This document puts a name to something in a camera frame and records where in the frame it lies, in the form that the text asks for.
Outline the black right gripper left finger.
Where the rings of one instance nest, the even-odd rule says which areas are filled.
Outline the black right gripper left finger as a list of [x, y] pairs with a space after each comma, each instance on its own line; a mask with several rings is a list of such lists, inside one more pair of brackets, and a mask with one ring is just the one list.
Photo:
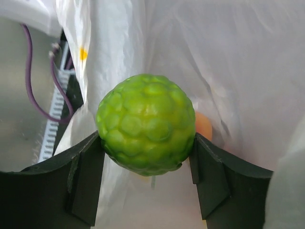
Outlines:
[[3, 229], [89, 229], [95, 225], [105, 152], [97, 132], [20, 172], [0, 174]]

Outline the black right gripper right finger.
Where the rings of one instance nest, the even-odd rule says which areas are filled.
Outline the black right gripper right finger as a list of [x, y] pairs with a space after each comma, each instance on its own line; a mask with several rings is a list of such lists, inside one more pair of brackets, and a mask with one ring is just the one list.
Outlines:
[[261, 229], [272, 171], [195, 135], [190, 154], [202, 219], [209, 229]]

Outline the fake peach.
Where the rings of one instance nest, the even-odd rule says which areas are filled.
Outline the fake peach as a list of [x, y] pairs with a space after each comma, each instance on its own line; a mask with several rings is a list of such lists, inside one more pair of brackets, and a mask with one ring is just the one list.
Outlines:
[[195, 127], [196, 132], [204, 136], [209, 141], [212, 141], [213, 127], [210, 120], [200, 112], [195, 112]]

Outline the green bumpy fake fruit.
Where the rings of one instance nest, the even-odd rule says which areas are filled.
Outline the green bumpy fake fruit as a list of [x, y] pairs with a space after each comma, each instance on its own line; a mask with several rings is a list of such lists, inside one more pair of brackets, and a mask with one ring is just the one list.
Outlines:
[[195, 137], [195, 111], [186, 93], [163, 75], [132, 76], [109, 91], [96, 113], [107, 155], [145, 177], [179, 169]]

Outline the translucent white plastic bag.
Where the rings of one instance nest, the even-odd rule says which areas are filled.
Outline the translucent white plastic bag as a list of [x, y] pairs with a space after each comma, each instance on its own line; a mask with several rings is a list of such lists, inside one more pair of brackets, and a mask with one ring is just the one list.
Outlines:
[[[58, 0], [55, 7], [83, 98], [56, 154], [98, 133], [99, 103], [119, 83], [163, 75], [210, 120], [212, 144], [272, 171], [262, 229], [304, 228], [304, 1]], [[208, 229], [193, 148], [179, 169], [151, 177], [103, 150], [96, 228]]]

